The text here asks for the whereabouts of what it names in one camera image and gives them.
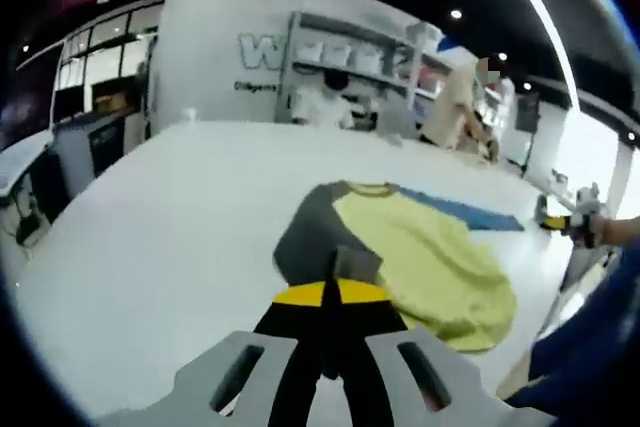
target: ceiling light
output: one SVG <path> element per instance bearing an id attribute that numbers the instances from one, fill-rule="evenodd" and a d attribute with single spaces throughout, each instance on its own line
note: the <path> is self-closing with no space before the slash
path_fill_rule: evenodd
<path id="1" fill-rule="evenodd" d="M 574 107 L 580 111 L 580 100 L 578 99 L 578 86 L 576 85 L 576 80 L 573 77 L 573 71 L 571 70 L 571 63 L 569 62 L 569 56 L 567 55 L 567 50 L 564 48 L 564 44 L 562 43 L 562 39 L 560 38 L 560 33 L 556 28 L 556 25 L 553 23 L 553 19 L 551 18 L 551 14 L 547 10 L 547 7 L 544 5 L 542 0 L 529 0 L 533 9 L 538 14 L 542 25 L 544 26 L 544 30 L 547 31 L 547 35 L 549 35 L 549 39 L 551 40 L 551 44 L 553 45 L 553 49 L 556 51 L 556 55 L 558 56 L 558 61 L 560 62 L 560 68 L 562 69 L 562 74 L 564 76 L 564 81 L 567 84 L 567 92 L 569 92 L 569 98 L 571 99 L 571 107 Z"/>

